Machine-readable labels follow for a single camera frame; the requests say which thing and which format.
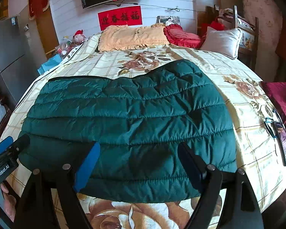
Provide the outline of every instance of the beige pillow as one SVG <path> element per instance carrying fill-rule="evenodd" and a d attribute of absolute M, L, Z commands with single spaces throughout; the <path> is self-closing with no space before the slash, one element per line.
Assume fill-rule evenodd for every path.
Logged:
<path fill-rule="evenodd" d="M 206 40 L 200 50 L 218 52 L 232 59 L 238 56 L 239 43 L 242 39 L 240 29 L 217 31 L 208 27 Z"/>
<path fill-rule="evenodd" d="M 130 28 L 125 26 L 109 26 L 100 38 L 98 49 L 110 50 L 135 50 L 140 47 L 169 44 L 163 33 L 163 23 L 148 27 Z"/>

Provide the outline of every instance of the white pillow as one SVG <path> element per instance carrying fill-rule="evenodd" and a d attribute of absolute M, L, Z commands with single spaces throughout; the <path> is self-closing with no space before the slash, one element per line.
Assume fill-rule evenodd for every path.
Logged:
<path fill-rule="evenodd" d="M 208 27 L 206 40 L 200 50 L 218 52 L 232 59 L 236 59 L 241 39 L 242 33 L 238 28 L 217 31 Z"/>

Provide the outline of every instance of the quilted jacket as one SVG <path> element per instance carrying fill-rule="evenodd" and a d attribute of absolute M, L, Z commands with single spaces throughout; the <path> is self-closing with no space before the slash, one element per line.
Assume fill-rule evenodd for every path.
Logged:
<path fill-rule="evenodd" d="M 112 201 L 170 202 L 198 196 L 178 159 L 185 141 L 208 164 L 236 171 L 232 120 L 212 81 L 192 62 L 135 78 L 58 77 L 42 88 L 20 135 L 21 163 L 61 169 L 98 141 L 101 154 L 81 193 Z"/>

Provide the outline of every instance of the stuffed toy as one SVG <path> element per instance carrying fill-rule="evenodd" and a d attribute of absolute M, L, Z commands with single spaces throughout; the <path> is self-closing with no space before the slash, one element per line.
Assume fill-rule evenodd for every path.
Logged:
<path fill-rule="evenodd" d="M 86 39 L 86 36 L 83 35 L 82 30 L 76 31 L 76 33 L 73 36 L 73 41 L 77 45 L 80 45 L 81 43 L 83 43 L 85 41 L 85 39 Z"/>

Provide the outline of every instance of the framed photo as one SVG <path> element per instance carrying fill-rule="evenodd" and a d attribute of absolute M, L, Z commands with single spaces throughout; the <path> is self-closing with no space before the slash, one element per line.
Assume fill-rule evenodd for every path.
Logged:
<path fill-rule="evenodd" d="M 164 23 L 166 26 L 170 24 L 177 24 L 180 26 L 179 16 L 160 15 L 157 17 L 157 23 Z"/>

